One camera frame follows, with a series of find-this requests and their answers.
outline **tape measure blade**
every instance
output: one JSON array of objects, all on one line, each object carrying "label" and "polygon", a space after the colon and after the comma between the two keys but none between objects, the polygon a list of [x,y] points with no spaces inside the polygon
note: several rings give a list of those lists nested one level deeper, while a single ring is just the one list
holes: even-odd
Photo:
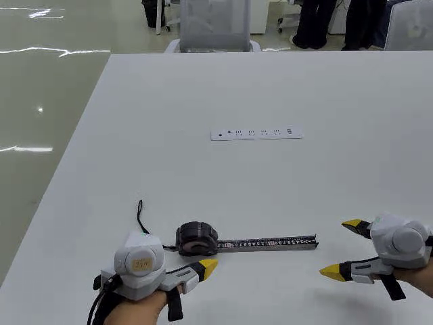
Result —
[{"label": "tape measure blade", "polygon": [[219,240],[218,252],[305,251],[315,249],[318,244],[316,236]]}]

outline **power strip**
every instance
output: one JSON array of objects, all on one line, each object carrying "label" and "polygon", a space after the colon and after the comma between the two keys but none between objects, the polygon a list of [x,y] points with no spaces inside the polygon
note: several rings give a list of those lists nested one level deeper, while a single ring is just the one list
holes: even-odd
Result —
[{"label": "power strip", "polygon": [[212,141],[302,139],[303,137],[301,128],[292,126],[271,129],[223,129],[210,132]]}]

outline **hand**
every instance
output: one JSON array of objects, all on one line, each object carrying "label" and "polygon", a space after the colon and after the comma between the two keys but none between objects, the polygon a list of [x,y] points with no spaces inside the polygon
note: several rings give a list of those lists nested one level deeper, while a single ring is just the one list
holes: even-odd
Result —
[{"label": "hand", "polygon": [[113,309],[104,325],[155,325],[162,308],[167,304],[163,291],[155,291],[140,301],[124,301]]},{"label": "hand", "polygon": [[397,280],[407,282],[433,298],[433,258],[422,269],[395,269],[394,275]]}]

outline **black cable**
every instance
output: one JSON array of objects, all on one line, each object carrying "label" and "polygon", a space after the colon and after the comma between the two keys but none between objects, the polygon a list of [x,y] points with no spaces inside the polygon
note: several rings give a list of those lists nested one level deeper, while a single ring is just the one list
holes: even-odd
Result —
[{"label": "black cable", "polygon": [[89,317],[87,318],[87,325],[91,325],[93,314],[95,313],[95,309],[97,307],[97,304],[99,301],[104,297],[106,293],[112,293],[115,291],[119,286],[123,284],[122,278],[118,274],[114,274],[111,278],[109,278],[102,287],[101,292],[96,296],[92,307],[89,311]]},{"label": "black cable", "polygon": [[101,300],[102,297],[105,295],[105,293],[106,293],[105,290],[102,290],[95,298],[95,301],[93,302],[92,307],[90,308],[89,311],[89,317],[87,318],[87,325],[92,324],[92,318],[93,318],[93,314],[95,313],[96,306],[99,303],[99,300]]},{"label": "black cable", "polygon": [[138,207],[137,207],[137,221],[138,221],[138,224],[140,225],[141,230],[143,230],[143,232],[145,234],[150,234],[149,231],[146,228],[144,228],[144,225],[141,223],[141,220],[140,220],[142,209],[143,209],[143,200],[140,200],[140,201],[138,201]]}]

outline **office chair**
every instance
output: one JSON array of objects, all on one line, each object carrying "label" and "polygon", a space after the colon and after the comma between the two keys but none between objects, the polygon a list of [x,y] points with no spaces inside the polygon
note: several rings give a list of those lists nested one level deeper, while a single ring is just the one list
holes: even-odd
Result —
[{"label": "office chair", "polygon": [[[300,5],[304,3],[304,0],[288,0],[290,5]],[[277,29],[281,34],[284,27],[296,27],[299,25],[300,14],[286,14],[278,19]]]},{"label": "office chair", "polygon": [[385,51],[433,49],[433,0],[412,0],[392,7]]},{"label": "office chair", "polygon": [[181,0],[181,38],[165,53],[260,51],[250,40],[250,0]]}]

